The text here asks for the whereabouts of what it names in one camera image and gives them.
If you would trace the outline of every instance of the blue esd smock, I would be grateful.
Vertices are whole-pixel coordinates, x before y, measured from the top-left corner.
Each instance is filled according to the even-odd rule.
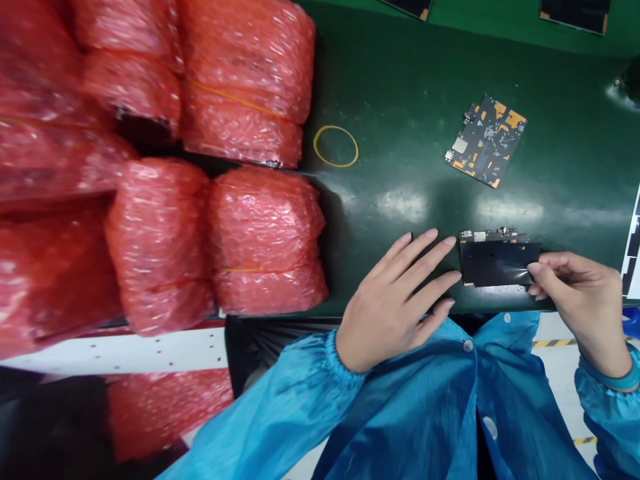
[[[300,339],[160,479],[279,480],[327,436],[314,479],[474,479],[476,409],[498,479],[596,479],[531,353],[539,314],[509,315],[473,338],[447,319],[366,375],[341,364],[335,332]],[[601,478],[640,478],[640,389],[610,390],[583,368],[575,384]]]

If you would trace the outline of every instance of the white button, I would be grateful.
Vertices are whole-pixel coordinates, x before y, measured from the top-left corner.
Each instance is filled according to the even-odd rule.
[[[487,430],[489,430],[491,438],[496,440],[496,438],[498,438],[498,427],[495,426],[493,420],[491,420],[489,417],[484,417],[482,418],[482,421],[485,423],[485,427],[487,428]]]

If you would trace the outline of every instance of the jacket cuff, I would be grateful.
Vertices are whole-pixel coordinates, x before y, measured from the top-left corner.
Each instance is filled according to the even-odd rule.
[[[362,384],[369,372],[356,373],[344,366],[337,350],[335,349],[335,334],[337,329],[331,331],[325,341],[325,352],[327,354],[327,366],[333,376],[348,387]]]
[[[629,349],[629,353],[631,354],[631,362],[632,367],[631,371],[626,374],[622,378],[610,378],[606,375],[600,373],[596,368],[584,357],[584,355],[580,355],[580,368],[583,368],[598,382],[604,385],[606,388],[615,390],[617,392],[629,392],[632,393],[640,387],[640,352],[630,345],[627,344],[627,348]]]

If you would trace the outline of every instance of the packaged parts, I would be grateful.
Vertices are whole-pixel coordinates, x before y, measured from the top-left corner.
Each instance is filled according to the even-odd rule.
[[[136,145],[179,135],[184,72],[175,0],[72,0],[75,34],[86,49],[83,88],[119,120]]]
[[[80,92],[82,57],[60,16],[44,0],[0,0],[0,9],[11,12],[0,17],[0,203],[115,190],[136,154]]]
[[[209,179],[178,159],[129,162],[105,223],[125,315],[142,336],[183,330],[213,310],[204,258]]]
[[[109,386],[116,460],[143,459],[233,402],[229,370],[124,375]]]
[[[294,169],[311,108],[315,26],[289,0],[184,0],[188,151]]]
[[[0,217],[0,358],[122,316],[102,199]]]
[[[245,166],[213,181],[213,289],[232,315],[308,310],[328,295],[317,238],[325,219],[306,179]]]

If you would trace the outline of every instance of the person's right hand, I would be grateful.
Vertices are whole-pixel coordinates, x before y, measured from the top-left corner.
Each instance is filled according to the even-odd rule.
[[[620,272],[570,252],[543,253],[528,270],[535,280],[529,294],[552,298],[587,360],[607,377],[628,374]]]

